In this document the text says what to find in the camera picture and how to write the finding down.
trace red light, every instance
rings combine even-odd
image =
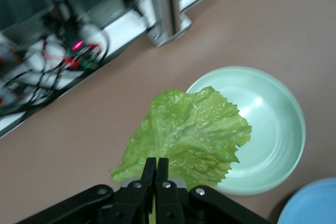
[[[82,45],[84,44],[84,41],[80,40],[78,41],[73,47],[73,51],[77,50],[78,48],[80,48]]]

